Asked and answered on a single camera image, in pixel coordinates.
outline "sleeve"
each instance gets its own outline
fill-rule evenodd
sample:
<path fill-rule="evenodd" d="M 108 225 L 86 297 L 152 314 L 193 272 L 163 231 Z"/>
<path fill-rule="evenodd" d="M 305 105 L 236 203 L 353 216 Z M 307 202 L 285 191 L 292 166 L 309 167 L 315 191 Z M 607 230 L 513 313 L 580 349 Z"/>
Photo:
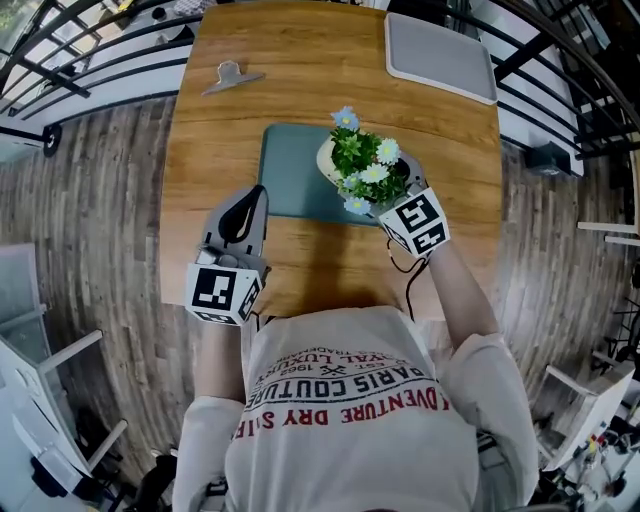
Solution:
<path fill-rule="evenodd" d="M 537 442 L 522 377 L 502 337 L 469 337 L 447 364 L 441 385 L 478 430 L 484 505 L 474 509 L 526 505 L 538 482 Z"/>
<path fill-rule="evenodd" d="M 173 510 L 197 512 L 211 495 L 211 485 L 226 493 L 224 460 L 244 405 L 225 398 L 201 396 L 184 416 L 173 485 Z"/>

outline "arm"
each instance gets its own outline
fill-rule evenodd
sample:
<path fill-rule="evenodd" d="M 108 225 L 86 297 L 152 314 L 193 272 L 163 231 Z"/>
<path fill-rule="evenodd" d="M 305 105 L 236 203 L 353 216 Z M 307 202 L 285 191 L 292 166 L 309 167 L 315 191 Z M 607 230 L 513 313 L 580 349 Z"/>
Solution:
<path fill-rule="evenodd" d="M 245 403 L 240 329 L 206 324 L 196 354 L 195 394 Z"/>
<path fill-rule="evenodd" d="M 487 297 L 453 243 L 437 248 L 429 266 L 455 350 L 440 382 L 456 411 L 482 438 L 495 441 L 480 453 L 474 510 L 525 505 L 538 480 L 538 453 L 518 367 L 497 334 Z"/>
<path fill-rule="evenodd" d="M 237 327 L 204 325 L 196 351 L 195 395 L 182 425 L 175 512 L 200 510 L 210 484 L 224 494 L 224 460 L 245 402 Z"/>
<path fill-rule="evenodd" d="M 449 241 L 437 248 L 429 262 L 454 350 L 472 334 L 498 332 L 498 322 L 484 292 Z"/>

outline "green leaves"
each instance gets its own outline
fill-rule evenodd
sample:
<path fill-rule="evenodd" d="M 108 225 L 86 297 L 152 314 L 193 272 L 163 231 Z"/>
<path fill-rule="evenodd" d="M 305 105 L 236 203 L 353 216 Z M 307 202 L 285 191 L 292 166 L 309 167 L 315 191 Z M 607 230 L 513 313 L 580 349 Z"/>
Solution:
<path fill-rule="evenodd" d="M 358 136 L 355 133 L 349 137 L 339 139 L 338 145 L 344 157 L 349 161 L 353 161 L 354 157 L 360 155 L 358 149 L 360 149 L 362 143 L 358 140 Z"/>
<path fill-rule="evenodd" d="M 331 132 L 336 143 L 331 155 L 333 164 L 343 178 L 364 171 L 377 162 L 376 150 L 382 139 L 373 133 L 352 132 L 346 128 L 336 128 Z M 404 178 L 389 167 L 389 176 L 378 183 L 358 181 L 351 189 L 340 187 L 341 192 L 352 197 L 364 197 L 379 204 L 386 204 L 404 194 Z"/>

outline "metal clip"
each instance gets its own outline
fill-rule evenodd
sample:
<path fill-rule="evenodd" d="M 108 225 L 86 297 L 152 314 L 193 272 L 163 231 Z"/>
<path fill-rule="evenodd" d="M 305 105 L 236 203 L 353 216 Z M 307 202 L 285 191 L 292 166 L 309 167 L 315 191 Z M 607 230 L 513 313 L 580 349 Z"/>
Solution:
<path fill-rule="evenodd" d="M 214 92 L 224 91 L 230 89 L 236 85 L 246 84 L 248 82 L 255 82 L 265 77 L 264 73 L 247 73 L 243 75 L 240 73 L 240 66 L 237 62 L 232 60 L 226 60 L 218 66 L 218 82 L 215 85 L 209 87 L 202 93 L 203 96 L 212 94 Z"/>

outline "white t-shirt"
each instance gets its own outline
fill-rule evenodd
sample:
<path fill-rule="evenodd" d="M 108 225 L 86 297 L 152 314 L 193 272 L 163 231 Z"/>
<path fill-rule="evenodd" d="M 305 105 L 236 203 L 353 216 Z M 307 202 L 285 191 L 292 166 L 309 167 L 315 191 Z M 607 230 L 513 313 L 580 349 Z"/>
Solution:
<path fill-rule="evenodd" d="M 537 482 L 535 434 L 499 335 L 472 336 L 441 379 L 391 307 L 275 320 L 252 348 L 246 405 L 185 415 L 173 510 L 504 510 Z"/>

